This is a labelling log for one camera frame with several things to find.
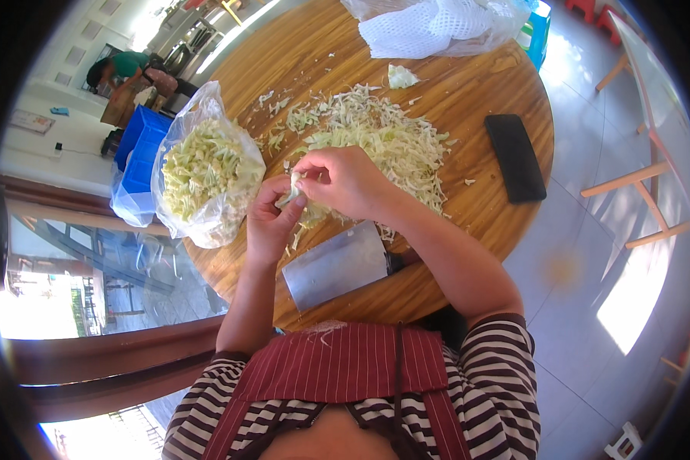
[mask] person's arm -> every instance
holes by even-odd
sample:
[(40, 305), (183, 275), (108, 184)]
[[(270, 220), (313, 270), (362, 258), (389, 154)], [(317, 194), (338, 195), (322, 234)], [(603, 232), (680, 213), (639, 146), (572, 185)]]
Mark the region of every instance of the person's arm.
[(130, 85), (132, 85), (133, 83), (137, 82), (141, 78), (142, 75), (143, 75), (143, 71), (140, 70), (140, 67), (139, 67), (138, 69), (135, 70), (135, 75), (126, 79), (119, 87), (115, 87), (115, 83), (114, 82), (110, 83), (112, 80), (108, 80), (107, 83), (111, 87), (113, 87), (112, 94), (110, 95), (110, 101), (111, 102), (117, 101), (118, 97), (120, 97), (120, 94), (123, 92), (123, 90), (125, 88), (129, 87)]
[(498, 313), (524, 315), (514, 282), (493, 254), (459, 227), (391, 184), (357, 146), (313, 150), (294, 167), (310, 199), (354, 219), (401, 233), (427, 264), (442, 292), (470, 326)]
[(283, 210), (274, 206), (290, 186), (291, 179), (285, 174), (266, 180), (248, 208), (246, 260), (230, 309), (217, 334), (218, 352), (250, 356), (265, 347), (271, 338), (276, 264), (307, 202), (306, 197), (299, 197)]

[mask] knife handle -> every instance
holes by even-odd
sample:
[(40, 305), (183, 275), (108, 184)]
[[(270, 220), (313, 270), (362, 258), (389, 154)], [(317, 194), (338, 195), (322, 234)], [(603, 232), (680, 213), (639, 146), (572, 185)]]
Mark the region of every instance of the knife handle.
[(386, 270), (388, 275), (392, 275), (401, 271), (406, 266), (410, 266), (414, 262), (421, 261), (422, 258), (416, 253), (413, 247), (405, 250), (403, 253), (389, 253), (386, 251)]

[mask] red stool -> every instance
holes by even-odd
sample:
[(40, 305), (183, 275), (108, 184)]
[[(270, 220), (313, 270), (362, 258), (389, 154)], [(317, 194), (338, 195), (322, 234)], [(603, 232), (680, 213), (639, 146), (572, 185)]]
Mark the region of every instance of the red stool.
[(595, 8), (595, 0), (566, 0), (565, 7), (572, 10), (572, 7), (580, 8), (585, 13), (585, 22), (593, 23), (593, 9)]
[(621, 37), (619, 36), (619, 31), (616, 30), (616, 26), (614, 25), (613, 20), (611, 20), (611, 15), (608, 14), (608, 11), (612, 11), (616, 16), (621, 17), (621, 15), (618, 14), (618, 12), (612, 7), (609, 5), (603, 5), (603, 9), (600, 11), (600, 15), (598, 16), (598, 20), (595, 22), (595, 26), (598, 29), (605, 27), (608, 32), (611, 32), (611, 43), (618, 46), (621, 44)]

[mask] green shirt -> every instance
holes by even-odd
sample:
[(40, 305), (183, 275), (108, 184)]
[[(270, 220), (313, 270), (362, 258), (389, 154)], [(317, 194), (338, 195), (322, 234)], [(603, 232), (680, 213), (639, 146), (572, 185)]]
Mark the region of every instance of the green shirt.
[(110, 59), (115, 64), (115, 73), (119, 77), (132, 77), (138, 68), (143, 70), (148, 64), (148, 55), (136, 51), (123, 51)]

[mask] woman in green shirt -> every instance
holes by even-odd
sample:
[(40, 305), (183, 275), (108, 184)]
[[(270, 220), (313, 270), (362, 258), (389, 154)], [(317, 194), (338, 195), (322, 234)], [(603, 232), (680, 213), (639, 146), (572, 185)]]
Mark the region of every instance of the woman in green shirt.
[[(149, 66), (150, 57), (147, 54), (136, 51), (123, 51), (95, 62), (87, 72), (87, 84), (97, 87), (101, 83), (107, 83), (112, 88), (110, 101), (116, 102), (123, 90), (143, 79), (147, 85), (154, 85), (159, 94), (170, 97), (174, 93), (192, 97), (197, 87), (182, 79), (174, 78), (164, 70), (153, 69)], [(125, 77), (121, 85), (115, 84), (115, 77)]]

